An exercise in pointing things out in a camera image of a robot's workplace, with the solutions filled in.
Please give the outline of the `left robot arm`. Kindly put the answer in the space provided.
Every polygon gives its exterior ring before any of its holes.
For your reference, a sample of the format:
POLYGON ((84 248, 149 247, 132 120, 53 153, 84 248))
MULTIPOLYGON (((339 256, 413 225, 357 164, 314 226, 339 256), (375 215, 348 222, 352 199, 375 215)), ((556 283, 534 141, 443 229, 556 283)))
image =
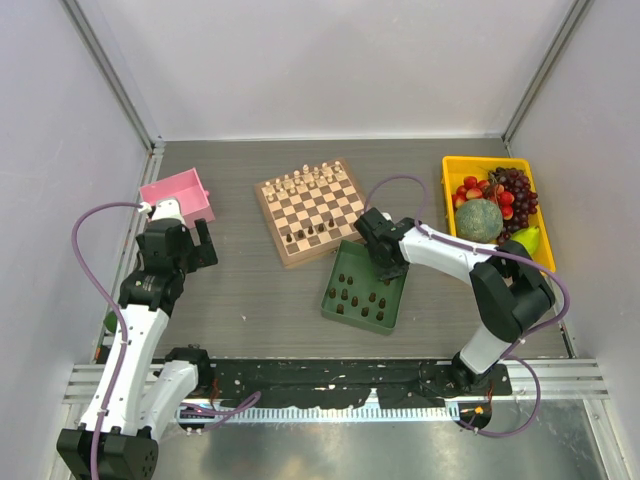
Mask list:
POLYGON ((76 479, 149 479, 159 441, 180 403, 214 383, 205 350, 172 350, 159 378, 146 384, 156 346, 187 274, 217 264, 205 220, 198 239, 176 218, 150 222, 136 238, 138 266, 120 286, 118 328, 102 377, 76 428, 60 432, 57 451, 76 479))

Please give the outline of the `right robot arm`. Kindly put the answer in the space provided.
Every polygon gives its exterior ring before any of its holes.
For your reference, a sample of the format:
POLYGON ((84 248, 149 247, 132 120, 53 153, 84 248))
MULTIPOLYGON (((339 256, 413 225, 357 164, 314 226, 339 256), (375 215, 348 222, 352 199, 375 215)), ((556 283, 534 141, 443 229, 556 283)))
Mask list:
POLYGON ((411 218, 393 222, 376 208, 358 217, 355 228, 380 280, 421 265, 473 291, 480 327, 455 354, 442 380, 422 382, 438 396, 474 394, 487 385, 494 365, 555 304, 551 287, 517 242, 497 246, 461 240, 411 218))

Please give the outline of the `green plastic tray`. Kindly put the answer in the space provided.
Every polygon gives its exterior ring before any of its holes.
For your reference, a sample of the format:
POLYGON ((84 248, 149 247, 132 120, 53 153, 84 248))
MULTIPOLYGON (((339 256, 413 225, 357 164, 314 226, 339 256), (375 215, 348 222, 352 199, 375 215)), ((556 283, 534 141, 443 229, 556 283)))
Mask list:
POLYGON ((403 295, 407 274, 391 280, 389 286, 379 280, 372 268, 372 263, 366 248, 355 242, 343 240, 337 250, 333 269, 322 301, 320 313, 323 318, 361 330, 380 335, 390 335, 397 323, 399 308, 403 295), (344 274, 346 280, 339 281, 339 275, 344 274), (347 278, 353 277, 354 283, 347 284, 347 278), (336 290, 335 298, 328 297, 330 289, 336 290), (348 291, 348 299, 341 299, 343 289, 348 291), (371 293, 376 294, 376 301, 369 302, 371 293), (353 297, 359 303, 351 306, 353 297), (338 304, 344 305, 344 313, 337 314, 338 304))

